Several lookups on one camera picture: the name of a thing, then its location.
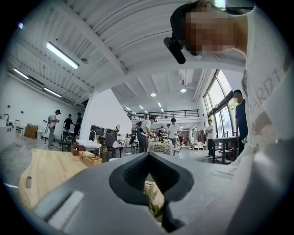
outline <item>white wall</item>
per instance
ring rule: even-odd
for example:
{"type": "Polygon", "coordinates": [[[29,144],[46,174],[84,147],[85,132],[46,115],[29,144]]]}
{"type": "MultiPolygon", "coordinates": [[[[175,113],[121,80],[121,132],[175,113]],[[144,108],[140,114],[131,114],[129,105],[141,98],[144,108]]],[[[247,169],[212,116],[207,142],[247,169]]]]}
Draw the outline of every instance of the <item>white wall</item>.
{"type": "Polygon", "coordinates": [[[111,89],[94,91],[88,101],[80,131],[80,139],[88,140],[91,125],[114,129],[120,125],[119,134],[131,134],[132,122],[126,115],[111,89]]]}
{"type": "Polygon", "coordinates": [[[4,89],[0,90],[0,115],[3,118],[5,113],[8,113],[11,121],[20,120],[21,126],[26,126],[28,123],[37,124],[45,130],[47,125],[43,120],[47,120],[48,116],[53,114],[56,109],[60,109],[61,115],[57,116],[60,123],[57,123],[55,129],[55,138],[60,139],[63,122],[69,114],[72,115],[73,122],[77,120],[77,113],[82,111],[75,109],[66,104],[60,103],[53,99],[42,95],[31,88],[21,84],[14,78],[6,74],[2,74],[0,79],[7,79],[4,83],[4,89]]]}

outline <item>black railing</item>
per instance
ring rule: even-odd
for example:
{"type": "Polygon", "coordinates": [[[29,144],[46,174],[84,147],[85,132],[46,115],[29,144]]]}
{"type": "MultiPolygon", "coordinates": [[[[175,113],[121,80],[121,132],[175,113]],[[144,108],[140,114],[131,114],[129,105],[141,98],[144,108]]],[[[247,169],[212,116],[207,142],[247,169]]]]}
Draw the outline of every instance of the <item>black railing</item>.
{"type": "Polygon", "coordinates": [[[131,120],[139,120],[149,118],[151,115],[156,115],[157,118],[198,118],[199,109],[191,109],[191,110],[176,110],[176,111],[165,111],[165,112],[148,112],[148,113],[136,113],[131,114],[129,117],[131,120]]]}

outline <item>jeans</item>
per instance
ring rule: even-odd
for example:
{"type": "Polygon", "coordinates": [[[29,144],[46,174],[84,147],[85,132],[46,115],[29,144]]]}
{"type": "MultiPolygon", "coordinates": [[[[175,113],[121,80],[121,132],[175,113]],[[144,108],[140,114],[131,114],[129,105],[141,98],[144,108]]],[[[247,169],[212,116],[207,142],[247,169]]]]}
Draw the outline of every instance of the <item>jeans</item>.
{"type": "Polygon", "coordinates": [[[175,148],[175,146],[176,146],[176,138],[170,139],[170,140],[171,140],[171,142],[173,142],[173,147],[175,148]]]}
{"type": "Polygon", "coordinates": [[[213,153],[213,141],[212,139],[207,140],[208,156],[212,156],[213,153]]]}
{"type": "Polygon", "coordinates": [[[54,130],[55,127],[49,127],[49,138],[48,138],[48,147],[50,147],[50,145],[52,144],[53,140],[54,140],[54,130]]]}

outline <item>chair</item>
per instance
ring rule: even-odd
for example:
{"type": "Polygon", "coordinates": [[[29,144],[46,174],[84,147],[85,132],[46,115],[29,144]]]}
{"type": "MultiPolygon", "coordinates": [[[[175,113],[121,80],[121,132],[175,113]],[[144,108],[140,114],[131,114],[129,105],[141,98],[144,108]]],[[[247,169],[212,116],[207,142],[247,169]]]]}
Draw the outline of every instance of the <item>chair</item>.
{"type": "Polygon", "coordinates": [[[113,147],[113,143],[115,142],[115,138],[112,136],[112,134],[110,133],[105,133],[105,145],[107,147],[107,152],[108,153],[108,150],[112,150],[114,152],[114,157],[116,157],[116,150],[117,149],[120,149],[120,157],[121,157],[121,150],[124,148],[123,146],[122,147],[116,147],[114,148],[113,147]]]}

